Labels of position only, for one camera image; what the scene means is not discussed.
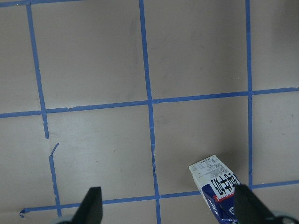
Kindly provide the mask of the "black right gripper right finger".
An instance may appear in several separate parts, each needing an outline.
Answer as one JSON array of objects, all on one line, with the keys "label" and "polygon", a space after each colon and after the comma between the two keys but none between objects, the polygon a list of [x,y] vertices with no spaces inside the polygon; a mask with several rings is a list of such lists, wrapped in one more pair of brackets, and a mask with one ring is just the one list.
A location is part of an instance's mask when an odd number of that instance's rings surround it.
[{"label": "black right gripper right finger", "polygon": [[244,184],[235,186],[234,209],[239,224],[278,223],[274,214]]}]

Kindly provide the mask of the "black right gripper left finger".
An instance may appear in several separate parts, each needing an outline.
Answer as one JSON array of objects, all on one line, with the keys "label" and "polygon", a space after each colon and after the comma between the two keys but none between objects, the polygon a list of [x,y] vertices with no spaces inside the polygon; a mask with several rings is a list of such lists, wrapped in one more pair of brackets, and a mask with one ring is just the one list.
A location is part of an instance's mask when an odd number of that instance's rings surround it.
[{"label": "black right gripper left finger", "polygon": [[101,187],[91,187],[72,218],[73,224],[100,224],[103,218]]}]

